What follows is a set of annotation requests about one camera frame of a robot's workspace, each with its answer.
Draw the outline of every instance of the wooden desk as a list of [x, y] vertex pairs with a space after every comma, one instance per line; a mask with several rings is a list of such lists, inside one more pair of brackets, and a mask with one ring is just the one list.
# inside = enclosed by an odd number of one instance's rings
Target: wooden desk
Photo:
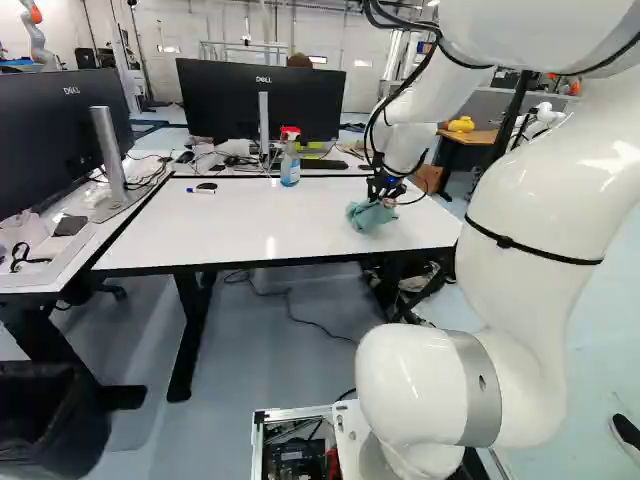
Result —
[[438, 195], [447, 202], [451, 201], [451, 196], [445, 191], [449, 176], [453, 170], [454, 157], [461, 148], [481, 148], [490, 150], [498, 136], [498, 130], [474, 130], [469, 133], [451, 132], [449, 130], [439, 129], [438, 135], [442, 137], [440, 146], [438, 147], [437, 159], [434, 159], [434, 165], [442, 167], [442, 175], [440, 176], [440, 184], [438, 186]]
[[462, 145], [493, 145], [498, 136], [498, 130], [474, 130], [473, 132], [451, 132], [443, 128], [438, 130], [438, 135], [448, 138]]

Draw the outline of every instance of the black band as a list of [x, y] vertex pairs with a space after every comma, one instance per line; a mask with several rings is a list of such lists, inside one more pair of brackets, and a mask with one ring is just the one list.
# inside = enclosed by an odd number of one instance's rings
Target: black band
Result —
[[386, 109], [386, 108], [382, 110], [382, 119], [384, 120], [384, 124], [385, 124], [387, 127], [390, 127], [390, 126], [391, 126], [391, 125], [389, 124], [389, 122], [387, 122], [387, 109]]
[[506, 235], [498, 235], [491, 230], [487, 230], [486, 228], [478, 225], [476, 222], [471, 220], [469, 218], [469, 215], [465, 215], [464, 219], [469, 225], [478, 230], [480, 233], [491, 238], [492, 240], [495, 240], [498, 244], [498, 247], [500, 248], [515, 248], [517, 250], [530, 253], [531, 255], [536, 255], [537, 257], [546, 258], [547, 260], [553, 260], [555, 262], [568, 263], [570, 265], [599, 265], [604, 260], [604, 258], [598, 258], [597, 260], [585, 260], [582, 258], [565, 257], [564, 255], [558, 255], [556, 253], [538, 250], [537, 248], [518, 243], [513, 238], [507, 237]]
[[456, 57], [454, 57], [444, 49], [444, 47], [442, 46], [442, 42], [438, 43], [438, 48], [440, 48], [440, 51], [444, 53], [445, 57], [447, 57], [456, 65], [460, 65], [461, 67], [470, 68], [471, 70], [485, 70], [487, 68], [493, 67], [493, 65], [472, 65], [470, 63], [465, 63], [462, 60], [458, 60]]
[[610, 57], [605, 58], [600, 63], [596, 63], [594, 66], [585, 68], [584, 70], [571, 72], [571, 73], [560, 73], [559, 75], [567, 76], [567, 77], [571, 77], [575, 75], [584, 75], [585, 73], [590, 73], [590, 72], [593, 72], [594, 70], [599, 70], [601, 68], [608, 67], [613, 62], [615, 62], [618, 58], [620, 58], [622, 55], [627, 53], [636, 43], [638, 43], [639, 40], [640, 40], [640, 32], [636, 33], [635, 36], [629, 41], [629, 43], [623, 46], [620, 50], [618, 50], [616, 53], [614, 53]]

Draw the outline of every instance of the silver monitor stand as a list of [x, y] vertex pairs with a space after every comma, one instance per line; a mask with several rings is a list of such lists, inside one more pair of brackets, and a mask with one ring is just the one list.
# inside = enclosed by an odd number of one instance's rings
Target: silver monitor stand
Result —
[[136, 186], [134, 190], [127, 190], [126, 177], [122, 168], [118, 139], [113, 129], [111, 112], [107, 106], [89, 107], [93, 126], [98, 135], [104, 168], [109, 180], [111, 194], [98, 202], [91, 218], [93, 223], [103, 223], [135, 204], [147, 195], [153, 185]]

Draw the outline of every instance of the computer monitor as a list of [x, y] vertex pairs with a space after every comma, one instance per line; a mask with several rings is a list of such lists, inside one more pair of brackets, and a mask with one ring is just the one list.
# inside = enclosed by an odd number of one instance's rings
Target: computer monitor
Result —
[[110, 108], [123, 158], [133, 146], [114, 69], [0, 75], [0, 91], [0, 220], [103, 164], [90, 106]]
[[294, 125], [302, 139], [338, 138], [345, 72], [176, 59], [192, 135], [258, 138], [258, 92], [269, 92], [269, 137]]

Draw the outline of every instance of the teal cloth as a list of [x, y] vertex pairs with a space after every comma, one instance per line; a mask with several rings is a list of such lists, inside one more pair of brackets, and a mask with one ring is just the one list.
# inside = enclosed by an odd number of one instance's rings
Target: teal cloth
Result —
[[395, 209], [385, 207], [380, 200], [351, 202], [347, 206], [347, 219], [358, 233], [370, 233], [378, 225], [383, 225], [397, 218]]

